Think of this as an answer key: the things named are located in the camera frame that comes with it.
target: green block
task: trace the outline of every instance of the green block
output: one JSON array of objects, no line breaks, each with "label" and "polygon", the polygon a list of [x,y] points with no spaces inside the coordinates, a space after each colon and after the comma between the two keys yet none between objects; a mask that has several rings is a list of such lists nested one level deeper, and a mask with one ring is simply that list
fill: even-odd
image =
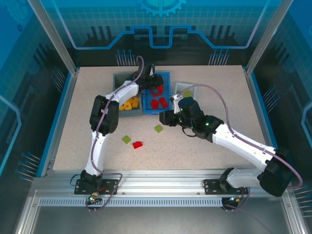
[{"label": "green block", "polygon": [[125,142],[126,144],[128,144],[131,141],[131,138],[128,136],[124,136],[122,141]]},{"label": "green block", "polygon": [[188,97],[191,97],[191,96],[192,96],[192,93],[191,93],[190,90],[188,90],[188,91],[186,91],[186,92],[184,93],[184,97],[185,97],[185,98],[188,98]]},{"label": "green block", "polygon": [[154,129],[158,133],[160,133],[163,130],[163,128],[160,125],[157,125]]}]

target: beige work surface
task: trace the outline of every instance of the beige work surface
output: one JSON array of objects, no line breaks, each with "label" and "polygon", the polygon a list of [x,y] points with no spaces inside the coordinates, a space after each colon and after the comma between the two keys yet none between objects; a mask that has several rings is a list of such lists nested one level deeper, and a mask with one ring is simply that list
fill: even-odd
[{"label": "beige work surface", "polygon": [[[91,147],[89,117],[97,95],[112,92],[113,74],[133,72],[136,67],[82,67],[63,129],[54,170],[82,170]],[[264,143],[251,95],[241,66],[157,66],[156,71],[169,71],[171,89],[176,82],[203,83],[217,89],[229,108],[232,128]],[[211,90],[199,87],[196,99],[206,115],[225,120],[219,97]],[[252,164],[230,150],[197,137],[187,137],[181,127],[163,126],[158,116],[120,118],[116,131],[108,139],[105,169],[172,170],[247,168]],[[128,135],[129,144],[121,139]],[[134,149],[132,143],[142,141]]]}]

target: red block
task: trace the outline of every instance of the red block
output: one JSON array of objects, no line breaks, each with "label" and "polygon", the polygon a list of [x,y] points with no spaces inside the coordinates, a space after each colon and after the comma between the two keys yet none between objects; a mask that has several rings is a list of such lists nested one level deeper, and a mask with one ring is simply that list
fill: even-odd
[{"label": "red block", "polygon": [[158,97],[158,96],[162,95],[163,92],[164,92],[164,86],[161,85],[161,86],[159,86],[159,87],[157,87],[155,89],[152,89],[151,90],[151,95],[152,95],[152,97],[155,98],[155,97]]},{"label": "red block", "polygon": [[159,99],[159,102],[160,102],[162,108],[168,108],[169,107],[169,104],[167,103],[167,101],[166,101],[166,99],[164,97],[161,97]]},{"label": "red block", "polygon": [[137,142],[135,142],[135,143],[133,143],[133,147],[136,149],[136,148],[139,148],[139,147],[141,147],[141,146],[143,146],[143,143],[141,142],[141,141],[137,141]]},{"label": "red block", "polygon": [[158,109],[158,106],[159,106],[159,101],[153,99],[153,100],[151,101],[151,106],[152,106],[152,109],[153,109],[153,110],[157,110],[157,109]]}]

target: blue bin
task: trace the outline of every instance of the blue bin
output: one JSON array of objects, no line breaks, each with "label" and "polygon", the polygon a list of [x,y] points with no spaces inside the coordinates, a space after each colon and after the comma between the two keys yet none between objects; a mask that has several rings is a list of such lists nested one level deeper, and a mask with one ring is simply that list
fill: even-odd
[{"label": "blue bin", "polygon": [[[164,92],[162,95],[158,97],[153,97],[151,95],[151,92],[149,90],[144,90],[143,95],[143,111],[145,115],[158,115],[160,112],[171,110],[172,104],[170,102],[170,96],[171,96],[171,86],[170,86],[170,73],[169,72],[156,72],[156,74],[162,76],[164,79]],[[151,101],[153,99],[156,99],[159,101],[160,98],[165,98],[167,103],[169,104],[169,107],[162,108],[161,104],[159,103],[159,107],[157,110],[153,110],[151,106]]]}]

